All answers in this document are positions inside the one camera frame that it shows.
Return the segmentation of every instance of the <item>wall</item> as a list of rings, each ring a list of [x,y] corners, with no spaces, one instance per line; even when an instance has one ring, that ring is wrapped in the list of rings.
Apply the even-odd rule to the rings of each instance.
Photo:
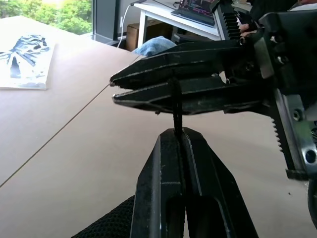
[[[120,11],[119,11],[119,20],[118,20],[118,33],[121,34],[120,28],[120,18],[124,16],[125,10],[128,5],[136,0],[120,0]],[[140,10],[134,6],[129,8],[129,11],[125,17],[124,25],[123,25],[123,32],[126,32],[127,25],[132,23],[140,22]]]

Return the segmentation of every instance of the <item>window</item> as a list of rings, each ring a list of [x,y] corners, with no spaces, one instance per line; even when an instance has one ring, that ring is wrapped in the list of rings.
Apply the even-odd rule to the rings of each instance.
[[[26,16],[77,35],[93,31],[93,0],[0,0],[0,18]]]

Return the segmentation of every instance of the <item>laptop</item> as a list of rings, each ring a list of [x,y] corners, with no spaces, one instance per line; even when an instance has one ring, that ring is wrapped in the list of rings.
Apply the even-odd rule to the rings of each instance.
[[[171,12],[171,14],[214,27],[212,8],[218,2],[218,0],[180,0],[178,10]]]

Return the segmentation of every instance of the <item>wooden table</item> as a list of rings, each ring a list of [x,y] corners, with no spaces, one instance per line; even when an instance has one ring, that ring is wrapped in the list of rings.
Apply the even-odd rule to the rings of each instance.
[[[68,49],[66,43],[60,44]],[[41,146],[49,142],[42,149],[32,146],[33,150],[40,150],[0,188],[1,237],[69,238],[78,233],[134,194],[137,177],[157,136],[173,127],[171,115],[157,116],[113,104],[111,96],[120,90],[103,89],[110,75],[130,64],[136,56],[96,42],[90,44],[80,51],[79,57],[72,57],[76,50],[64,58],[55,56],[62,62],[54,60],[50,74],[56,83],[48,91],[32,91],[29,96],[27,91],[5,92],[22,93],[24,100],[34,97],[37,102],[50,103],[58,109],[43,106],[32,110],[37,115],[44,115],[50,109],[55,112],[50,114],[51,118],[42,116],[49,123],[40,123],[36,116],[31,117],[33,123],[29,122],[33,128],[29,129],[30,133],[41,135]],[[98,56],[98,60],[84,60],[93,56]],[[81,87],[74,91],[64,87],[64,74],[69,74],[67,79],[73,82],[68,87],[74,85],[75,78]],[[45,99],[45,93],[51,97]],[[17,102],[15,105],[24,108]],[[13,120],[15,115],[22,120],[28,114],[14,110],[6,118]],[[184,117],[184,126],[201,132],[231,170],[259,237],[316,237],[308,213],[306,187],[287,179],[285,161],[270,118],[252,113],[218,112]],[[22,147],[19,137],[25,136],[23,127],[13,129],[11,126],[10,131],[15,134],[5,139],[10,140],[7,145],[15,140],[19,142],[23,149],[17,154],[19,158],[25,155],[27,160],[32,151]],[[9,166],[9,153],[14,150],[10,148],[10,151],[6,153],[6,168],[13,168]]]

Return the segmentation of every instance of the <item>laptop screen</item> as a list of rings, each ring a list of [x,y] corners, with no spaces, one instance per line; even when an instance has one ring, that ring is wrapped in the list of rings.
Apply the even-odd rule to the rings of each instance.
[[[211,8],[213,7],[214,0],[181,0],[180,7],[205,15],[211,16]]]

